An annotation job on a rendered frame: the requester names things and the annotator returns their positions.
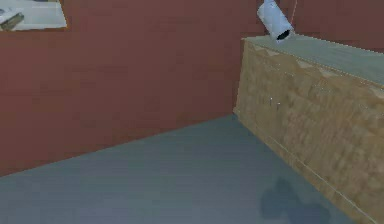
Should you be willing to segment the wooden cupboard with grey top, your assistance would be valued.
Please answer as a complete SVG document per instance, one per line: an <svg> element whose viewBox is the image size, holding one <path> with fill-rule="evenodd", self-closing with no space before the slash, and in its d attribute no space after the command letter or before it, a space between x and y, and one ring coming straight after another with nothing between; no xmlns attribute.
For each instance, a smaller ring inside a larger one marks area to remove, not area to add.
<svg viewBox="0 0 384 224"><path fill-rule="evenodd" d="M247 37L234 112L356 224L384 224L384 53Z"/></svg>

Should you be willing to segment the white paper towel roll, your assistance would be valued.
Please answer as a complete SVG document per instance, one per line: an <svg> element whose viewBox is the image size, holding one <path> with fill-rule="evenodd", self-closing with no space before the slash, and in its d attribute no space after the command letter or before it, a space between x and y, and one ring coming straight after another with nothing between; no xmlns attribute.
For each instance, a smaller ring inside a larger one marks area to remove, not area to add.
<svg viewBox="0 0 384 224"><path fill-rule="evenodd" d="M294 28L275 0L264 0L257 10L257 16L265 26L270 37L277 43L288 39Z"/></svg>

